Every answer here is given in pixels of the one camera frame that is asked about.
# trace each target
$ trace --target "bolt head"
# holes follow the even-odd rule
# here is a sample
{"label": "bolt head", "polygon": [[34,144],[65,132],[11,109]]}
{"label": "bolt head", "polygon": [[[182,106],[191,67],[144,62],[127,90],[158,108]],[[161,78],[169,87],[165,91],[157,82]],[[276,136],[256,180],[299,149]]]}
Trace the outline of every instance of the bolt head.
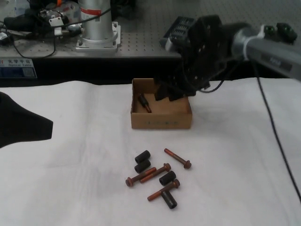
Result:
{"label": "bolt head", "polygon": [[129,186],[129,187],[132,187],[132,186],[134,185],[131,178],[127,178],[126,184],[127,184],[127,186]]}
{"label": "bolt head", "polygon": [[191,163],[190,161],[186,161],[185,164],[184,164],[184,169],[189,169],[191,167]]}
{"label": "bolt head", "polygon": [[181,185],[178,179],[175,179],[173,183],[175,185],[175,188],[178,188]]}
{"label": "bolt head", "polygon": [[169,163],[164,163],[164,167],[165,167],[167,172],[169,172],[170,169],[171,169],[171,166],[169,165]]}

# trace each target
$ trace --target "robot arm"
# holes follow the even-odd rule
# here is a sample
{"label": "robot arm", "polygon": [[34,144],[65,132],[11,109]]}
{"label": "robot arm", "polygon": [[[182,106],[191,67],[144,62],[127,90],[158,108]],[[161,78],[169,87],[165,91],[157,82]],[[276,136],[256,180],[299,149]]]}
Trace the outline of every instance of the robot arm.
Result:
{"label": "robot arm", "polygon": [[208,88],[210,80],[223,72],[230,60],[252,60],[301,81],[300,52],[294,46],[264,39],[264,28],[258,34],[246,23],[223,25],[218,16],[197,21],[179,17],[161,44],[167,51],[179,52],[182,63],[174,74],[155,77],[161,84],[156,99],[194,96]]}
{"label": "robot arm", "polygon": [[289,78],[301,81],[301,52],[295,46],[250,36],[251,28],[243,28],[234,36],[232,54],[253,60]]}

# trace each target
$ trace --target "metal base plate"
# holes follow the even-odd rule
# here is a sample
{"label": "metal base plate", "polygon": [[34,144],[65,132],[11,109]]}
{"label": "metal base plate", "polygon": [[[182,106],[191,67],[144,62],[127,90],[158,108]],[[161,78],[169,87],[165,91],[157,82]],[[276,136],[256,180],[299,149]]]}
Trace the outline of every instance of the metal base plate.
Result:
{"label": "metal base plate", "polygon": [[[14,2],[10,0],[8,4],[0,4],[0,20],[14,16]],[[278,22],[286,22],[301,35],[300,0],[137,0],[135,14],[133,20],[117,19],[122,26],[121,46],[110,57],[180,57],[165,51],[159,44],[178,16],[198,18],[218,14],[223,24],[242,21],[258,29],[262,24],[276,26]],[[57,52],[52,57],[101,57],[94,54],[95,51],[76,51],[77,41],[78,37],[59,40]],[[16,46],[22,54],[31,57],[42,57],[53,50],[51,40],[19,40]],[[300,38],[295,46],[300,48]],[[19,57],[13,47],[0,47],[0,56]]]}
{"label": "metal base plate", "polygon": [[82,40],[78,40],[76,45],[77,51],[97,51],[98,53],[116,53],[117,48],[120,47],[121,44],[121,26],[118,25],[118,22],[112,22],[112,27],[115,32],[117,32],[116,40],[111,44],[94,44],[89,46],[89,43],[83,42]]}

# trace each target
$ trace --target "metal cylinder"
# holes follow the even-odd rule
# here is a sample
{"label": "metal cylinder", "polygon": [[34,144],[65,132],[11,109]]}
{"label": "metal cylinder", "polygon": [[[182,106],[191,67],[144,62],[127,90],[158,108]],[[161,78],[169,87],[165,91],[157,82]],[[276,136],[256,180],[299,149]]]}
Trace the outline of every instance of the metal cylinder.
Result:
{"label": "metal cylinder", "polygon": [[176,200],[170,194],[169,191],[162,192],[161,196],[171,210],[174,209],[178,205],[178,203],[176,202]]}
{"label": "metal cylinder", "polygon": [[138,165],[135,166],[135,171],[137,173],[141,173],[142,171],[144,171],[146,168],[148,168],[150,166],[151,162],[149,160],[145,160],[141,163],[139,163]]}
{"label": "metal cylinder", "polygon": [[[108,10],[110,0],[79,0],[81,20],[86,20]],[[113,42],[116,32],[113,32],[111,12],[82,24],[83,40],[90,44]]]}
{"label": "metal cylinder", "polygon": [[161,185],[165,186],[172,182],[176,178],[176,175],[173,171],[170,171],[169,173],[165,174],[164,176],[160,177],[159,182]]}
{"label": "metal cylinder", "polygon": [[142,152],[140,155],[138,155],[137,157],[135,157],[135,161],[136,163],[141,163],[146,159],[149,159],[151,156],[150,152],[148,150]]}

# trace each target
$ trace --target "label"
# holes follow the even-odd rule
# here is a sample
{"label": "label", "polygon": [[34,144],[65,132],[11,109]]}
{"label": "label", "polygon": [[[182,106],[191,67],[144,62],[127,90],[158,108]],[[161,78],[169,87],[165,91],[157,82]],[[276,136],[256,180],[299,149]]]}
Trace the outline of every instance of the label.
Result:
{"label": "label", "polygon": [[0,79],[36,79],[31,59],[0,58]]}
{"label": "label", "polygon": [[285,62],[285,61],[280,60],[276,57],[269,56],[269,55],[266,55],[266,54],[262,54],[261,59],[263,61],[265,61],[266,63],[269,63],[269,64],[273,65],[274,67],[278,67],[278,68],[283,69],[287,72],[290,72],[292,67],[293,67],[293,65],[291,65],[288,62]]}
{"label": "label", "polygon": [[98,16],[101,14],[101,10],[95,10],[95,9],[84,9],[80,8],[81,10],[81,18],[83,20],[90,19],[92,17]]}

